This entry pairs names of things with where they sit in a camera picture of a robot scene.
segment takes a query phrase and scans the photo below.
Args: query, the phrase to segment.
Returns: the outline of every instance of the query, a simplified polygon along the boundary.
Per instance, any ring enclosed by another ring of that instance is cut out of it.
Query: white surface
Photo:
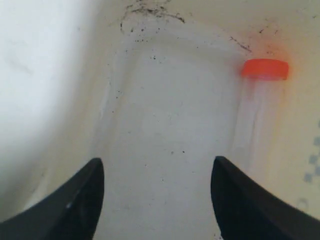
[[[130,12],[141,4],[160,12],[166,7],[158,27],[146,11]],[[226,153],[231,144],[238,91],[230,81],[237,81],[241,61],[233,55],[249,54],[240,45],[249,46],[250,56],[285,60],[292,69],[264,169],[267,176],[259,183],[320,217],[318,162],[310,163],[319,157],[319,1],[3,0],[0,13],[0,220],[41,200],[99,154],[105,158],[106,180],[112,179],[106,191],[127,183],[132,189],[106,195],[111,203],[103,210],[97,239],[117,234],[121,226],[116,223],[140,210],[136,221],[125,221],[122,234],[135,230],[136,239],[179,239],[188,233],[189,239],[212,239],[209,223],[196,221],[201,213],[214,221],[207,212],[208,185],[202,183],[209,182],[214,156]],[[178,13],[185,24],[174,19]],[[152,30],[161,33],[138,44],[141,25],[150,28],[149,37],[155,35]],[[152,48],[167,61],[146,59]],[[221,78],[227,82],[220,84]],[[150,168],[140,168],[144,161]],[[131,175],[123,176],[129,168]],[[162,173],[167,174],[165,185],[159,181]],[[304,181],[305,174],[313,177],[311,182]],[[179,188],[186,186],[190,191]],[[126,192],[132,205],[123,200]],[[167,195],[154,204],[163,208],[149,211],[152,194],[161,192]],[[112,212],[118,205],[122,209]],[[170,225],[169,220],[179,221]],[[178,228],[185,225],[185,231]],[[150,226],[157,226],[158,236]]]

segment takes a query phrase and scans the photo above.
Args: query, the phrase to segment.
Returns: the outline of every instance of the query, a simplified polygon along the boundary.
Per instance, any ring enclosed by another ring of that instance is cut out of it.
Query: orange bottle cap
[[[288,78],[289,65],[276,59],[250,59],[244,63],[241,71],[243,78],[254,80],[278,81]]]

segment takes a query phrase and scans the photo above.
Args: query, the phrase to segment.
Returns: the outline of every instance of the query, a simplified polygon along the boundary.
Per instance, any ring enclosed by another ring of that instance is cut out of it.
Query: red cap
[[[288,78],[289,65],[275,59],[250,59],[244,63],[241,75],[243,78],[278,81]]]

